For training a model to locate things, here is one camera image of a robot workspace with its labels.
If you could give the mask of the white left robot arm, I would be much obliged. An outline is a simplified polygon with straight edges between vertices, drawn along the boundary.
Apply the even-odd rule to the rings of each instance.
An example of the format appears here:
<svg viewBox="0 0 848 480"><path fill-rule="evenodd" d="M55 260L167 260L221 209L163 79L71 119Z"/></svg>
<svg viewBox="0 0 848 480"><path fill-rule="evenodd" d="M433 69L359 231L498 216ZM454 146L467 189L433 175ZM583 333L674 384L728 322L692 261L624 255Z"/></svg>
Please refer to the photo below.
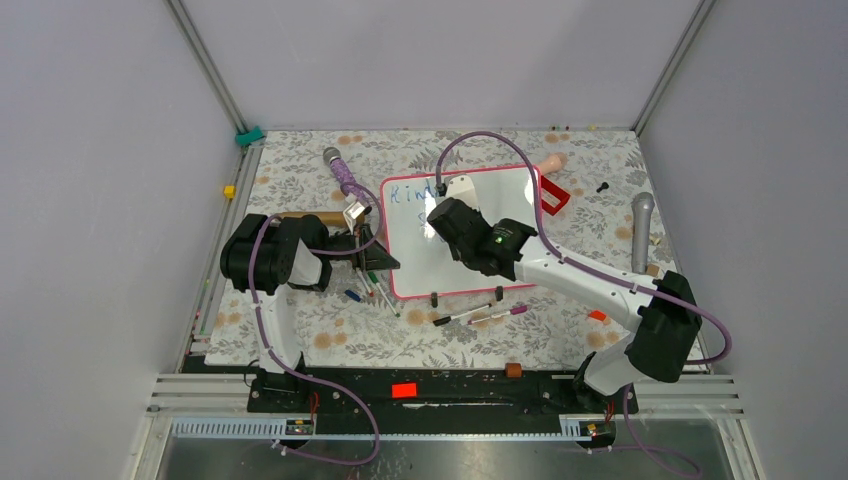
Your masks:
<svg viewBox="0 0 848 480"><path fill-rule="evenodd" d="M348 262L357 273L392 271L399 260L376 241L370 225L359 220L351 230L332 233L324 214L290 212L248 214L225 242L220 271L232 287L250 296L260 347L259 376L272 398L288 411L309 401L303 375L303 347L296 334L289 295L297 290L324 292L335 262Z"/></svg>

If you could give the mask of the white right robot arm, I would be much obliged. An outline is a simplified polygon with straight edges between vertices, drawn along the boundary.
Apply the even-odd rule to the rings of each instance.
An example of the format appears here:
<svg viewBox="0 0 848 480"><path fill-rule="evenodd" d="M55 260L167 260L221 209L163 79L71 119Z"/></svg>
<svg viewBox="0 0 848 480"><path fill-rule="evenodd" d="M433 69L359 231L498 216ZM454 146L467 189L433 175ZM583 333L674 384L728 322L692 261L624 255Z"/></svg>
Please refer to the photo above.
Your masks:
<svg viewBox="0 0 848 480"><path fill-rule="evenodd" d="M686 279L663 279L616 270L551 243L513 219L488 223L463 201L448 198L427 217L454 260L486 276L545 287L599 310L627 336L581 364L575 402L597 412L624 386L650 378L679 380L702 325Z"/></svg>

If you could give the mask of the pink framed whiteboard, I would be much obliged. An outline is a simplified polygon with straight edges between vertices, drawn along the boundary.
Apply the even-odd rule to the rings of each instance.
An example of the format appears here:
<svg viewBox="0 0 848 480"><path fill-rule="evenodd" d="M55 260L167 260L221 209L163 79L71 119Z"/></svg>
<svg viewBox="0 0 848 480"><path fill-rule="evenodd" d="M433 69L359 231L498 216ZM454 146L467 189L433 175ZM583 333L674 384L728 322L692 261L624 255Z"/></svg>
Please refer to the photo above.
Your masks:
<svg viewBox="0 0 848 480"><path fill-rule="evenodd" d="M466 170L475 187L483 217L490 225L506 218L534 227L535 199L530 173L524 166ZM392 292L400 299L504 289L527 283L485 276L452 259L448 245L427 223L437 206L433 173L391 177L381 184L382 209L389 254L400 267L390 273Z"/></svg>

